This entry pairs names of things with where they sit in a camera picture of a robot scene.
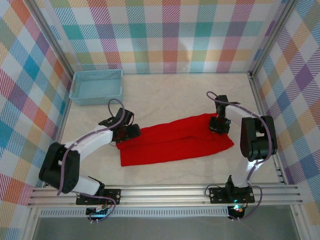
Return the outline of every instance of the plastic basket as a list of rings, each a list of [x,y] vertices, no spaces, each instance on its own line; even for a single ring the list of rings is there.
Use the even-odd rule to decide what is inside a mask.
[[[122,69],[77,71],[69,97],[79,106],[107,104],[110,99],[122,101],[122,76]]]

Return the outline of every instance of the red cloth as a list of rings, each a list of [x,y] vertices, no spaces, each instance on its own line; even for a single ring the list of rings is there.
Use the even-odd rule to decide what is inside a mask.
[[[212,155],[234,145],[227,134],[211,132],[216,113],[191,116],[141,129],[141,135],[118,143],[121,166],[164,163]]]

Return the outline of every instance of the purple cable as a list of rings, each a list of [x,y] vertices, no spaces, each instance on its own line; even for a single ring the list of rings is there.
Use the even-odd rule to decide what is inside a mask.
[[[270,130],[269,130],[266,122],[265,122],[259,115],[257,115],[257,114],[255,114],[255,113],[253,113],[252,111],[244,108],[243,106],[240,106],[240,105],[237,105],[237,104],[234,104],[234,103],[231,103],[231,102],[216,100],[216,99],[214,99],[213,97],[209,96],[209,94],[213,94],[213,95],[215,95],[216,97],[218,97],[218,95],[215,94],[213,91],[207,91],[207,92],[206,92],[206,96],[207,96],[209,99],[215,101],[216,103],[234,106],[234,107],[236,107],[236,108],[238,108],[238,109],[241,109],[241,110],[245,111],[246,113],[254,116],[255,118],[259,119],[259,120],[261,121],[262,125],[264,126],[265,131],[266,131],[266,135],[267,135],[267,137],[268,137],[269,150],[268,150],[267,156],[266,156],[265,159],[263,159],[262,161],[258,161],[258,162],[253,166],[253,168],[252,168],[251,171],[249,172],[248,176],[246,177],[246,181],[247,181],[249,187],[251,187],[251,188],[258,188],[258,189],[260,190],[260,199],[259,199],[259,202],[257,203],[257,205],[255,206],[255,208],[254,208],[248,215],[246,215],[246,216],[244,216],[244,217],[242,218],[242,220],[244,220],[244,219],[248,218],[249,216],[251,216],[251,215],[257,210],[257,208],[260,206],[260,204],[261,204],[261,202],[262,202],[262,197],[263,197],[262,188],[261,188],[260,186],[257,186],[257,185],[254,185],[254,186],[251,185],[250,182],[249,182],[249,180],[250,180],[253,172],[255,171],[257,165],[263,164],[263,163],[266,162],[266,161],[271,157],[271,155],[272,155],[272,141],[271,141]]]
[[[104,216],[103,218],[101,218],[100,220],[92,220],[92,219],[91,219],[91,214],[90,214],[90,215],[89,215],[89,220],[90,220],[91,223],[96,223],[96,224],[98,224],[98,223],[106,220],[107,217],[109,217],[109,216],[113,213],[113,211],[115,210],[115,208],[116,208],[117,203],[116,203],[116,201],[115,201],[113,198],[111,198],[111,197],[107,197],[107,196],[91,196],[91,195],[89,195],[89,194],[85,194],[85,193],[81,193],[81,192],[76,192],[76,193],[77,193],[77,194],[81,194],[81,195],[86,196],[86,197],[89,197],[89,198],[106,199],[106,200],[109,200],[109,201],[111,201],[111,202],[113,203],[112,210],[111,210],[106,216]]]
[[[109,127],[106,127],[106,128],[103,128],[103,129],[100,129],[100,130],[97,130],[97,131],[92,131],[92,132],[87,133],[86,135],[80,137],[80,138],[79,138],[77,141],[75,141],[73,144],[71,144],[71,146],[65,151],[65,153],[64,153],[64,155],[63,155],[63,158],[62,158],[62,163],[61,163],[60,187],[59,187],[58,193],[56,194],[57,196],[59,196],[59,195],[61,194],[62,189],[63,189],[63,187],[64,187],[64,181],[65,181],[65,164],[66,164],[67,155],[68,155],[68,153],[70,152],[70,150],[71,150],[74,146],[76,146],[77,144],[79,144],[81,141],[83,141],[84,139],[90,137],[91,135],[98,134],[98,133],[101,133],[101,132],[104,132],[104,131],[107,131],[107,130],[109,130],[109,129],[112,129],[112,128],[116,127],[116,126],[119,125],[119,124],[123,121],[123,119],[125,118],[125,111],[124,111],[125,106],[123,105],[123,103],[122,103],[120,100],[118,100],[118,99],[116,99],[116,98],[111,98],[111,99],[109,100],[109,102],[108,102],[108,109],[109,109],[109,111],[110,111],[110,102],[111,102],[112,100],[117,101],[117,102],[121,105],[121,107],[122,107],[122,109],[123,109],[120,120],[119,120],[118,122],[116,122],[115,124],[109,126]]]

